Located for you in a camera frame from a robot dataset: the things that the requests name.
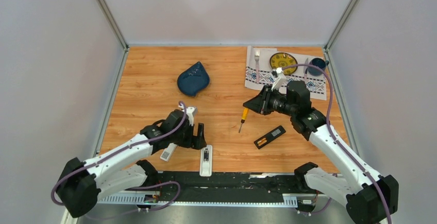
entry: blue mug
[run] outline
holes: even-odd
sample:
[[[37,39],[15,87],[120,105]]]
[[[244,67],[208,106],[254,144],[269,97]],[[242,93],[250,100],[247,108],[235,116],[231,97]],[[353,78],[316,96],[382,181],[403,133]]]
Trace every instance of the blue mug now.
[[[319,68],[321,68],[323,71],[326,69],[326,66],[328,66],[329,65],[329,61],[324,61],[323,59],[321,59],[321,58],[313,58],[311,61],[310,61],[310,64],[311,65],[314,65],[314,66],[317,66],[317,67],[319,67]],[[317,70],[316,68],[312,68],[312,67],[308,67],[308,73],[310,73],[311,75],[313,75],[313,76],[319,76],[319,75],[321,75],[322,74],[322,72],[320,72],[319,70]]]

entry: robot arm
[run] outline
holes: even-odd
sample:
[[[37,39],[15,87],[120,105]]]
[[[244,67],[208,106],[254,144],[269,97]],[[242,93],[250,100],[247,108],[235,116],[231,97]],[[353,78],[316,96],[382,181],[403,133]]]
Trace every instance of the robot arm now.
[[[275,69],[273,75],[277,77],[275,83],[279,82],[281,86],[284,79],[282,69]],[[290,116],[293,128],[319,148],[344,177],[334,177],[309,162],[295,169],[301,189],[316,189],[333,198],[346,207],[355,223],[376,223],[385,219],[386,215],[377,190],[369,178],[371,176],[377,179],[390,213],[395,213],[399,191],[397,181],[391,175],[383,177],[367,165],[330,126],[335,136],[335,139],[332,138],[326,117],[311,107],[310,92],[303,81],[290,81],[286,94],[281,94],[277,86],[264,86],[256,97],[243,106],[263,115],[276,111]],[[355,161],[365,169],[366,174]]]
[[[77,158],[68,161],[55,188],[72,217],[86,214],[109,195],[146,184],[147,176],[154,168],[147,161],[138,160],[165,149],[170,143],[185,148],[206,147],[203,124],[199,123],[197,136],[193,135],[196,112],[195,107],[187,107],[187,118],[181,123],[184,112],[174,110],[167,119],[144,127],[132,139],[105,154],[83,162]]]

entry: wood grain surface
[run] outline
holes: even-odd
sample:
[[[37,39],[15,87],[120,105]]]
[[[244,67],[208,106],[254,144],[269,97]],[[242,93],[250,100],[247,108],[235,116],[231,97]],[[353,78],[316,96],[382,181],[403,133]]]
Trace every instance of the wood grain surface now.
[[[322,57],[318,47],[278,47],[279,51]],[[196,97],[183,95],[176,80],[197,61],[202,62],[211,83]],[[101,147],[107,152],[126,142],[144,126],[164,119],[177,109],[178,101],[196,106],[197,123],[205,124],[205,138],[213,146],[213,171],[289,173],[311,161],[325,171],[338,170],[328,158],[294,131],[283,114],[268,116],[249,112],[238,133],[243,102],[259,91],[244,87],[246,47],[132,47]],[[326,113],[328,101],[311,99],[313,106]],[[331,123],[347,140],[337,102]],[[283,125],[286,133],[262,149],[254,140]],[[161,151],[149,160],[157,170],[198,171],[200,151],[178,147],[169,162],[159,159]]]

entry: white wall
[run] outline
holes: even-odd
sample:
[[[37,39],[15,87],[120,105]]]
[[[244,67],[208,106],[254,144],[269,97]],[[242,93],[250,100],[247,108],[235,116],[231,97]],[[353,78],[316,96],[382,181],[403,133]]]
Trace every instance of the white wall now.
[[[50,190],[96,142],[122,49],[95,0],[0,0],[1,223],[59,223]]]
[[[106,0],[129,44],[325,44],[350,0]]]
[[[435,223],[437,0],[360,0],[332,49],[359,152],[399,182],[396,224]]]

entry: blue leaf-shaped dish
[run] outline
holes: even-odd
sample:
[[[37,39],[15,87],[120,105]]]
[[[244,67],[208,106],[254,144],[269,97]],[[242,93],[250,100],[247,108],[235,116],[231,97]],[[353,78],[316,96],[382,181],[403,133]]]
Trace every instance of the blue leaf-shaped dish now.
[[[208,86],[209,76],[202,63],[197,62],[179,75],[177,84],[181,92],[194,97]]]

